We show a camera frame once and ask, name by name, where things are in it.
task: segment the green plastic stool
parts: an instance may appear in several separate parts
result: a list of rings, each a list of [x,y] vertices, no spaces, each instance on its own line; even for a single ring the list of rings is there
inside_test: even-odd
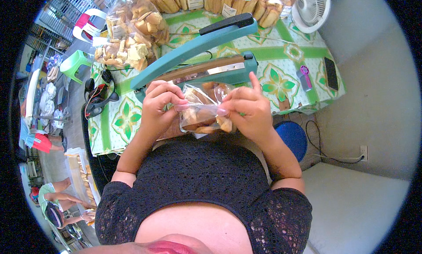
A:
[[[60,72],[75,80],[77,83],[82,84],[82,81],[75,77],[75,72],[81,65],[91,67],[92,62],[85,57],[84,52],[76,50],[76,52],[62,62],[60,65]]]

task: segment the heat sealer handle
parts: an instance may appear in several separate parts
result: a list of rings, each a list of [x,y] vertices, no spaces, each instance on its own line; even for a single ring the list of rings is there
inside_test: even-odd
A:
[[[242,28],[253,23],[254,18],[252,17],[252,14],[242,13],[202,28],[201,30],[199,30],[199,35],[205,35],[232,25]]]
[[[132,79],[130,82],[130,88],[133,90],[139,90],[156,77],[200,53],[258,31],[256,20],[252,18],[250,13],[229,17],[220,21],[220,23],[223,24],[216,25],[217,23],[215,23],[203,28],[202,30],[205,30],[206,32],[208,27],[211,26],[208,33],[186,42],[182,46],[179,46],[173,51],[157,59],[154,63],[145,68],[138,76]]]

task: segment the red shorts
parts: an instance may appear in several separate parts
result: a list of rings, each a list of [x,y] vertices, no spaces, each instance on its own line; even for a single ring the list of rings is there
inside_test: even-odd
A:
[[[47,136],[47,134],[35,133],[34,144],[32,145],[32,147],[37,150],[50,153],[51,141],[47,138]]]

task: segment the teal sealer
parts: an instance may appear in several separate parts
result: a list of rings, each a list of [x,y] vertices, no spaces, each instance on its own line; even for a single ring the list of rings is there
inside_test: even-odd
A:
[[[149,83],[154,80],[165,80],[180,88],[183,88],[183,85],[191,80],[195,80],[195,83],[216,81],[238,84],[248,82],[249,72],[256,73],[258,67],[258,62],[252,52],[249,51],[240,55],[173,68],[211,48],[257,31],[256,20],[250,13],[239,14],[208,25],[199,30],[200,36],[165,54],[145,68],[138,76],[133,78],[130,88],[134,90],[136,98],[143,102],[145,90]]]

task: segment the lips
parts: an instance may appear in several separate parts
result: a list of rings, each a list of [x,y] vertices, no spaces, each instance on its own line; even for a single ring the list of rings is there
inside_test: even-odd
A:
[[[148,246],[155,254],[198,254],[190,247],[171,241],[155,241]]]

